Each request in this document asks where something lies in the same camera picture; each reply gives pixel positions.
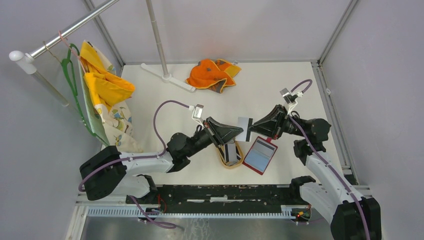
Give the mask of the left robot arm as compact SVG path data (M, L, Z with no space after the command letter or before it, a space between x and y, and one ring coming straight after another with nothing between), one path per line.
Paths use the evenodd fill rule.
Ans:
M190 163L190 157L209 145L223 146L244 131L212 117L204 120L203 126L191 137L181 132L173 134L164 152L129 153L118 151L116 146L105 147L80 166L82 182L78 189L89 201L114 194L153 203L157 188L151 174L178 172Z

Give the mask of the red leather card holder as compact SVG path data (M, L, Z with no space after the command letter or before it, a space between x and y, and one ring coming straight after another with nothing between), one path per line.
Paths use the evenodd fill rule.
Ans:
M269 142L269 143L271 143L271 144L273 144L272 142L271 142L271 140L270 140L270 138L267 138L267 139L265 139L267 142ZM266 155L263 155L263 154L261 154L261 153L259 153L259 152L257 152L256 150L254 150L253 149L253 144L252 144L252 146L250 147L250 149L249 149L249 151L247 152L247 154L244 156L244 161L243 161L243 165L244 166L246 166L246 167L248 167L249 169L251 169L252 171L254 171L254 172L256 172L256 173L258 173L259 175L263 175L264 173L265 173L265 171L266 171L266 169L267 169L267 167L268 167L268 165L270 164L270 162L271 162L271 160L272 160L272 158L273 158L273 156L275 155L275 153L277 152L277 150L278 150L278 146L277 145L275 145L275 144L273 144L273 145L275 145L275 146L277 146L277 150L276 150L276 152L274 153L274 155L272 156L272 157L268 157L268 156L266 156Z

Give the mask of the white card dark stripe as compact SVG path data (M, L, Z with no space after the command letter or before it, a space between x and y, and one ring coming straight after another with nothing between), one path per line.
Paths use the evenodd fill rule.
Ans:
M267 142L261 137L256 138L252 148L267 157L272 157L278 149L277 146L271 144L270 142Z

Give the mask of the white card black stripe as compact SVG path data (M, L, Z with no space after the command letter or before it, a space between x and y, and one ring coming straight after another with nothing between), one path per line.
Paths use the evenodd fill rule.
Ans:
M237 126L242 128L242 133L236 136L235 140L238 142L250 142L251 141L251 131L249 130L250 126L253 125L253 118L251 117L241 117L237 119Z

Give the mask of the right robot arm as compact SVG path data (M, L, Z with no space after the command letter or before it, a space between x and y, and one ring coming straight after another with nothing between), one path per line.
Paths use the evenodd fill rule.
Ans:
M366 198L332 164L323 143L329 139L331 125L322 118L292 117L280 104L249 126L257 134L279 139L283 134L300 136L293 151L315 177L292 179L289 199L295 204L312 205L327 221L335 240L382 239L381 207L373 198Z

